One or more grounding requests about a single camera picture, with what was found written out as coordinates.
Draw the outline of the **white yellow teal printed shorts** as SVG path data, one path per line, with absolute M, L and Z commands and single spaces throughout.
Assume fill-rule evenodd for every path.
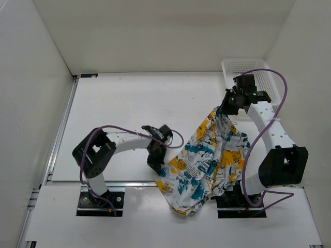
M 214 108 L 183 149 L 161 167 L 156 184 L 171 209 L 193 215 L 241 178 L 249 148 L 247 134 Z

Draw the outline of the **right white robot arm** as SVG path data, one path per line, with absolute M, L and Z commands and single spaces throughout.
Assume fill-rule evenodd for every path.
M 266 157 L 258 170 L 249 177 L 243 175 L 241 189 L 232 194 L 234 204 L 243 207 L 250 202 L 251 195 L 276 186 L 300 184 L 309 153 L 286 134 L 269 94 L 258 89 L 252 73 L 237 75 L 233 81 L 234 86 L 226 89 L 217 112 L 230 116 L 243 109 L 259 131 L 257 139 L 262 139 L 266 148 Z

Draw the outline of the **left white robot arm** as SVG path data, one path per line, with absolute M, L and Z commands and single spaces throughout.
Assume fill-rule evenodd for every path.
M 137 131 L 111 125 L 93 129 L 72 151 L 80 168 L 80 181 L 88 187 L 92 203 L 102 207 L 108 202 L 103 171 L 115 154 L 146 149 L 147 165 L 160 174 L 172 138 L 173 132 L 167 125 L 142 126 Z

